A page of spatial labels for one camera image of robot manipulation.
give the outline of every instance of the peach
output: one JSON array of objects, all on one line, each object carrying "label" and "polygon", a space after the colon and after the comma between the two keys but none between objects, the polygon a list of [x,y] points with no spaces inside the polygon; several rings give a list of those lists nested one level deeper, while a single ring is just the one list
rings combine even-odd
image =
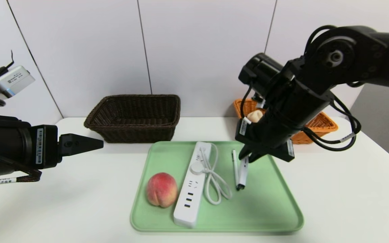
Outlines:
[{"label": "peach", "polygon": [[147,197],[154,206],[167,208],[171,206],[178,194],[175,179],[168,173],[157,173],[148,181]]}]

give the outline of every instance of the cable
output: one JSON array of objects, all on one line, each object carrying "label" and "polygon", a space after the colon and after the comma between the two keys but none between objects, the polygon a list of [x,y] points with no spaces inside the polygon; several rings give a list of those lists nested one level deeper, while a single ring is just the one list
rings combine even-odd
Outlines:
[{"label": "cable", "polygon": [[[204,169],[202,172],[207,173],[207,182],[205,183],[205,197],[207,200],[213,204],[213,205],[219,205],[221,203],[221,196],[225,197],[226,199],[232,198],[232,191],[230,190],[230,186],[226,183],[223,178],[220,177],[217,173],[214,172],[214,169],[216,168],[218,157],[219,157],[219,150],[217,146],[214,143],[211,143],[212,147],[216,150],[216,158],[214,160],[213,166],[211,166],[210,162],[207,159],[207,156],[205,155],[205,151],[201,149],[201,155],[202,155],[202,161],[204,165]],[[220,187],[219,183],[217,181],[220,181],[227,189],[228,194],[226,194],[223,189]],[[214,201],[211,199],[210,196],[210,183],[213,183],[213,186],[215,187],[218,195],[218,200]]]},{"label": "cable", "polygon": [[249,95],[250,91],[252,90],[252,87],[253,87],[253,81],[250,82],[249,89],[245,93],[244,98],[241,101],[241,105],[239,106],[239,112],[241,113],[242,118],[245,117],[245,115],[244,115],[244,102],[245,102],[245,99],[247,98],[247,96]]},{"label": "cable", "polygon": [[6,66],[6,69],[11,67],[14,64],[14,59],[13,59],[13,50],[11,50],[11,62]]},{"label": "cable", "polygon": [[313,38],[315,38],[315,36],[320,31],[323,31],[325,29],[335,29],[335,28],[336,28],[336,26],[327,25],[327,26],[321,26],[318,29],[315,29],[315,31],[313,31],[313,33],[310,35],[309,39],[307,40],[306,48],[304,49],[304,54],[307,52],[307,49],[309,48],[310,43],[312,43]]},{"label": "cable", "polygon": [[16,170],[20,170],[28,175],[25,175],[23,177],[15,177],[15,178],[4,178],[0,179],[0,184],[5,184],[5,183],[22,183],[22,182],[37,182],[40,180],[40,177],[42,175],[42,172],[30,168],[24,164],[18,163],[14,160],[11,160],[6,157],[0,156],[0,163],[5,164],[7,166],[13,167]]},{"label": "cable", "polygon": [[[339,106],[341,106],[341,108],[343,110],[340,110],[334,103],[334,101],[336,101]],[[346,115],[348,118],[349,118],[349,121],[351,123],[351,130],[352,130],[352,133],[347,135],[346,137],[343,137],[342,139],[340,140],[324,140],[322,139],[321,137],[319,137],[317,134],[315,134],[315,132],[313,132],[311,129],[309,129],[308,127],[305,127],[303,129],[303,132],[314,142],[316,143],[318,146],[324,148],[324,149],[327,149],[327,150],[330,150],[330,151],[344,151],[346,149],[349,149],[350,147],[352,147],[355,143],[355,140],[356,140],[356,135],[358,132],[361,131],[361,123],[355,118],[352,116],[351,112],[349,111],[349,109],[346,107],[346,105],[337,97],[337,96],[334,96],[334,101],[332,101],[330,103],[330,105],[335,109],[337,110],[338,112],[340,112],[341,114],[344,114]],[[328,144],[338,144],[338,143],[342,143],[348,139],[351,139],[351,141],[349,142],[348,145],[342,147],[342,148],[333,148],[333,147],[329,147],[329,146],[326,146],[324,144],[322,144],[321,142],[324,142],[324,143],[328,143]]]}]

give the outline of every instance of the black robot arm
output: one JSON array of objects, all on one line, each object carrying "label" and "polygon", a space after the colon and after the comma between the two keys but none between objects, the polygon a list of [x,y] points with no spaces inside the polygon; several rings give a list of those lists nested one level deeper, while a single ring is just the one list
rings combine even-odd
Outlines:
[{"label": "black robot arm", "polygon": [[[13,75],[17,78],[14,81],[21,82],[19,77],[25,77],[26,73],[25,75],[8,73],[9,66],[0,67],[0,80],[5,78],[3,75]],[[10,90],[8,97],[12,95],[14,92]],[[0,100],[0,106],[4,105],[5,102]],[[0,175],[14,171],[23,171],[27,174],[23,177],[0,179],[0,184],[39,181],[41,176],[39,169],[55,167],[62,161],[63,156],[103,148],[102,140],[63,134],[58,141],[57,133],[57,126],[32,127],[16,117],[0,115]]]},{"label": "black robot arm", "polygon": [[[325,29],[328,31],[312,41]],[[301,57],[281,66],[259,53],[243,67],[239,79],[255,90],[255,100],[263,100],[267,109],[258,123],[239,121],[236,140],[245,144],[240,159],[250,156],[249,162],[253,162],[270,154],[289,162],[294,158],[290,138],[299,131],[324,148],[342,151],[353,145],[361,124],[330,89],[343,83],[352,87],[364,83],[389,87],[389,33],[378,33],[365,26],[322,26],[310,36]],[[305,127],[328,105],[347,115],[351,122],[353,132],[342,140],[351,142],[343,149],[323,145]]]}]

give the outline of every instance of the green tray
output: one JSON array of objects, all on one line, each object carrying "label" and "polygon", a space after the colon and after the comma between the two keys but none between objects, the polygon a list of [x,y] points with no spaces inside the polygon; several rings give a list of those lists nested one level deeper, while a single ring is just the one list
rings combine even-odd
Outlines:
[{"label": "green tray", "polygon": [[[251,163],[244,190],[236,191],[232,149],[238,155],[242,143],[235,141],[213,142],[219,149],[216,172],[231,186],[233,198],[222,198],[218,206],[202,198],[196,228],[188,229],[173,223],[176,203],[163,209],[148,203],[146,185],[156,173],[172,175],[178,188],[190,162],[196,142],[154,143],[145,163],[144,172],[131,210],[130,222],[138,231],[153,232],[274,232],[287,233],[301,229],[304,224],[295,199],[287,187],[271,156]],[[215,190],[210,188],[216,200]]]}]

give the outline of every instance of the barcode label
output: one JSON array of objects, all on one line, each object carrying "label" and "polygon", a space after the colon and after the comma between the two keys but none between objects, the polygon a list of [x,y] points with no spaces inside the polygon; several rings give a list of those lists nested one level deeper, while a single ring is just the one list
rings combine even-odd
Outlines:
[{"label": "barcode label", "polygon": [[37,129],[37,145],[35,147],[35,163],[43,163],[43,129]]},{"label": "barcode label", "polygon": [[289,153],[290,156],[295,157],[295,154],[293,153],[293,145],[292,145],[292,140],[287,141],[287,152]]},{"label": "barcode label", "polygon": [[246,129],[247,129],[247,122],[243,119],[241,122],[241,127],[239,128],[239,134],[245,136]]},{"label": "barcode label", "polygon": [[16,181],[16,178],[4,178],[0,179],[0,184],[15,183]]}]

